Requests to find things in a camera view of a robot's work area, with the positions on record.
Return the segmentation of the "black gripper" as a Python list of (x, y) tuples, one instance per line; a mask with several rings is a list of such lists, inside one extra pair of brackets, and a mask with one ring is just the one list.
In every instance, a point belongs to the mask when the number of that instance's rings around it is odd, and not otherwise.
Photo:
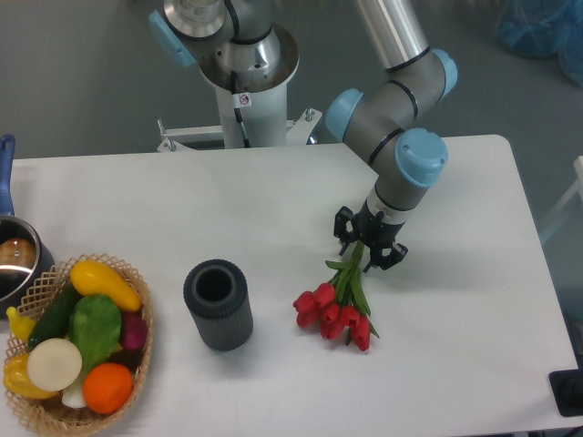
[(404, 224), (390, 224), (384, 217), (377, 218), (366, 202), (356, 214), (342, 206), (334, 216), (333, 235), (340, 242), (340, 256), (358, 239), (369, 248), (370, 259), (364, 273), (370, 268), (390, 269), (408, 254), (405, 245), (394, 242)]

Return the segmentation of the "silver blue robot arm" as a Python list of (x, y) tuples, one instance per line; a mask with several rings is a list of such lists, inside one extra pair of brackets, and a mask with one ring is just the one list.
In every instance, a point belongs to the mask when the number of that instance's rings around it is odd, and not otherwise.
[[(358, 212), (340, 209), (334, 236), (361, 242), (369, 266), (390, 269), (407, 248), (397, 234), (448, 160), (445, 142), (413, 127), (455, 86), (455, 61), (431, 48), (406, 1), (359, 1), (357, 13), (388, 78), (374, 93), (342, 92), (325, 124), (377, 175)], [(280, 146), (287, 134), (287, 85), (299, 65), (292, 35), (267, 1), (166, 1), (148, 19), (165, 52), (197, 66), (216, 93), (227, 148)]]

